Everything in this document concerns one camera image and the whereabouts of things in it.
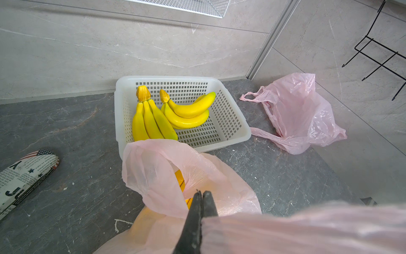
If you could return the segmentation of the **orange-yellow banana bunch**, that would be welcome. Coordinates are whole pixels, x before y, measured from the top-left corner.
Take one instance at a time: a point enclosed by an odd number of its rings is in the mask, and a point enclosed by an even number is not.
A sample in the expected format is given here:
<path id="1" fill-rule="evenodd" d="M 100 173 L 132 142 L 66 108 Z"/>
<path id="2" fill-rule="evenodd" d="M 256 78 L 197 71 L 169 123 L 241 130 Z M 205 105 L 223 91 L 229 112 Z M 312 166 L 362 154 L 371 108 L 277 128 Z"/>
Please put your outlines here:
<path id="1" fill-rule="evenodd" d="M 183 178 L 183 175 L 182 175 L 181 171 L 177 170 L 175 172 L 175 176 L 176 176 L 176 179 L 178 181 L 179 187 L 180 187 L 181 191 L 183 192 L 184 189 L 185 189 L 186 184 L 185 184 L 185 180 Z M 185 200 L 185 202 L 186 202 L 189 209 L 191 207 L 192 201 L 193 201 L 193 198 Z"/>

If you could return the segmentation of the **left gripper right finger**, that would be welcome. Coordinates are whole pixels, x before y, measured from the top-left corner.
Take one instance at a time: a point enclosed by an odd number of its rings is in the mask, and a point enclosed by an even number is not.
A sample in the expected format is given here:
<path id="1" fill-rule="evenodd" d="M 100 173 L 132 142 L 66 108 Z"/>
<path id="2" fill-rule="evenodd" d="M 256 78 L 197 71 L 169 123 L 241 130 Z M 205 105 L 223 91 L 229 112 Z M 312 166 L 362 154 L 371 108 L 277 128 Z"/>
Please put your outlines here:
<path id="1" fill-rule="evenodd" d="M 217 217 L 218 212 L 213 195 L 210 191 L 203 193 L 203 218 Z"/>

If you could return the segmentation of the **pink printed plastic bag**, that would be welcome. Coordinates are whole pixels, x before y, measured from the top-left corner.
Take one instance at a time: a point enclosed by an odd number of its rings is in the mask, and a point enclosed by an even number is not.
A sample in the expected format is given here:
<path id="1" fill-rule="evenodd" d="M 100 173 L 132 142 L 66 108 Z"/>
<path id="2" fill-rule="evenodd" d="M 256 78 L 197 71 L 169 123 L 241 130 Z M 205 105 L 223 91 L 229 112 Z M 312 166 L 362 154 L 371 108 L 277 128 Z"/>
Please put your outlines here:
<path id="1" fill-rule="evenodd" d="M 175 172 L 185 180 L 182 192 Z M 213 195 L 218 216 L 202 218 L 200 254 L 403 254 L 404 205 L 329 202 L 290 217 L 263 214 L 253 189 L 216 156 L 165 139 L 126 145 L 122 179 L 145 207 L 99 254 L 173 254 L 189 212 L 185 200 Z"/>

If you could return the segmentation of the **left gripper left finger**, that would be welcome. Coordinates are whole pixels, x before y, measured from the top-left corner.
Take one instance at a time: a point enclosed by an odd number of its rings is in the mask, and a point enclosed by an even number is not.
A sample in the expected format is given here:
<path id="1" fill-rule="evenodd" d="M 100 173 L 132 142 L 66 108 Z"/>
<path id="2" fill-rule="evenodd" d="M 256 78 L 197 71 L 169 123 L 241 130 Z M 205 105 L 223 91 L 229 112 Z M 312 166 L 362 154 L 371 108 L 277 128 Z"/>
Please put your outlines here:
<path id="1" fill-rule="evenodd" d="M 184 228 L 173 254 L 199 254 L 202 241 L 203 196 L 194 194 Z"/>

